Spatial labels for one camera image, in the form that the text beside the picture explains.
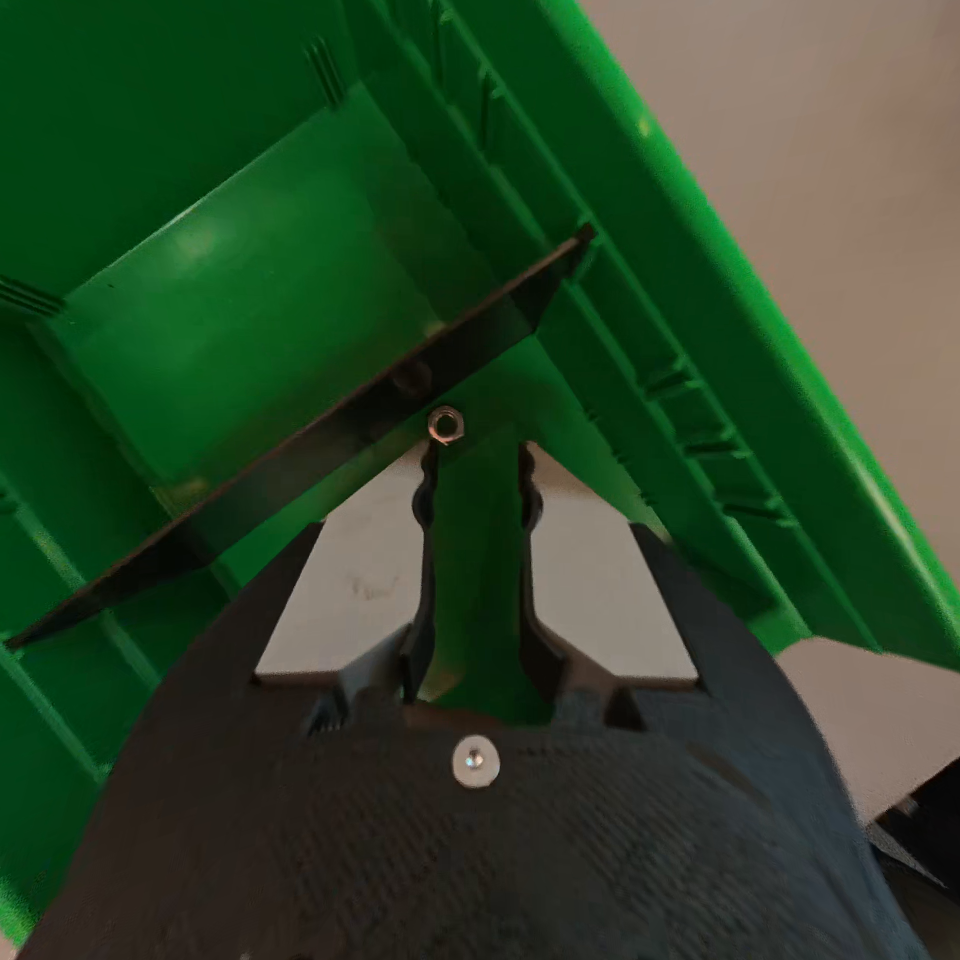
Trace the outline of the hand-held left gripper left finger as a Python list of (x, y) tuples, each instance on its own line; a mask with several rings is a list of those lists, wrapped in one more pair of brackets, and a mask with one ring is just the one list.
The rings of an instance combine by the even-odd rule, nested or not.
[(367, 688), (417, 700), (436, 643), (438, 446), (419, 443), (332, 510), (255, 669), (336, 704)]

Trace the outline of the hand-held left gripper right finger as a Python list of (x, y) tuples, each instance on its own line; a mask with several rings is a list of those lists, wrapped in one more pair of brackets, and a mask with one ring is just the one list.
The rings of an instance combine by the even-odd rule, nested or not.
[(698, 671), (628, 517), (533, 442), (518, 451), (519, 661), (558, 716), (634, 691), (688, 693)]

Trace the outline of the green plastic bin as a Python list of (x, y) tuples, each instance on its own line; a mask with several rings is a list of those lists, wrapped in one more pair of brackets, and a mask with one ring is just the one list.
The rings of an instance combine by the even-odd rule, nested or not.
[[(532, 336), (209, 567), (5, 645), (585, 224)], [(416, 700), (261, 682), (442, 405)], [(527, 443), (631, 522), (696, 690), (537, 693)], [(15, 958), (958, 957), (955, 766), (872, 841), (777, 661), (813, 637), (957, 675), (957, 587), (577, 2), (2, 2)]]

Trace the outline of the black bin divider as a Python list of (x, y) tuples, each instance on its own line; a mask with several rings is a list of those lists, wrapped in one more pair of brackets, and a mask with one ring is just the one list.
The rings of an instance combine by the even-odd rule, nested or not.
[(73, 628), (210, 567), (296, 499), (538, 329), (596, 236), (590, 223), (416, 349), (339, 400), (126, 558), (6, 640), (10, 650)]

